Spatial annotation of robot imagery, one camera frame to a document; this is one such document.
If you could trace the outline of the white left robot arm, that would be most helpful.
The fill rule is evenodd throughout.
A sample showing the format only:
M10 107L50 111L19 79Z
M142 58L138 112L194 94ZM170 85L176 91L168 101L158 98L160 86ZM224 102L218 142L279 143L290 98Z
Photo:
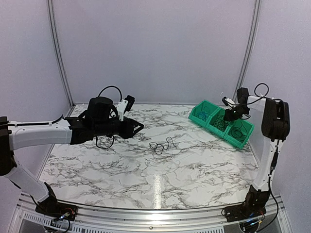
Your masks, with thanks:
M60 203L50 185L40 181L15 159L21 148L49 144L79 145L100 136L132 138L144 128L142 123L125 117L135 99L127 96L117 105L107 97L91 98L85 111L76 117L61 116L54 121L17 122L0 118L0 174L21 191L28 193L36 211L60 219L74 218L76 206Z

